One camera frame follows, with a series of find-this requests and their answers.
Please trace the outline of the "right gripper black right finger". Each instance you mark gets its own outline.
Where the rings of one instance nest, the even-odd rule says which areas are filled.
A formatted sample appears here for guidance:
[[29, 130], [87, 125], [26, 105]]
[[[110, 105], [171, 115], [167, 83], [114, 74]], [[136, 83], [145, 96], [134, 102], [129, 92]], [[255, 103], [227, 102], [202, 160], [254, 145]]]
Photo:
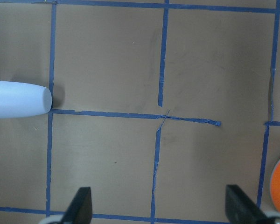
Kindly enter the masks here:
[[225, 187], [225, 215], [230, 224], [264, 224], [269, 220], [238, 185]]

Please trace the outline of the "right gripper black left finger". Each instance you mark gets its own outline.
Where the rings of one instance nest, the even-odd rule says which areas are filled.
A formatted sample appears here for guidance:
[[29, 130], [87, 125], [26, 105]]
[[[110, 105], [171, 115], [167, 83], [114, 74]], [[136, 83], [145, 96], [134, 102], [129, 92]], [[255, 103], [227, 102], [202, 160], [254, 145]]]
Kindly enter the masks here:
[[62, 216], [60, 224], [90, 224], [92, 220], [91, 188], [81, 187]]

